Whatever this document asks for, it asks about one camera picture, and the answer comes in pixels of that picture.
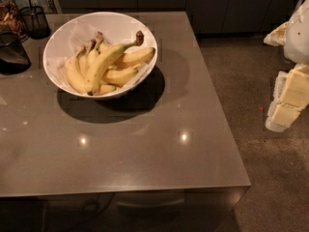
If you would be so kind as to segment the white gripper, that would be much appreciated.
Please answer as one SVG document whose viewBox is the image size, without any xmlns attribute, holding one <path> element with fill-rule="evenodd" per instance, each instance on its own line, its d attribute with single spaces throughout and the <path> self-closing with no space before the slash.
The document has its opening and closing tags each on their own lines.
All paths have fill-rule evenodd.
<svg viewBox="0 0 309 232">
<path fill-rule="evenodd" d="M 264 43 L 284 45 L 284 55 L 296 64 L 288 72 L 280 71 L 275 79 L 266 128 L 283 132 L 309 104 L 309 0 L 305 0 L 291 16 L 267 34 Z"/>
</svg>

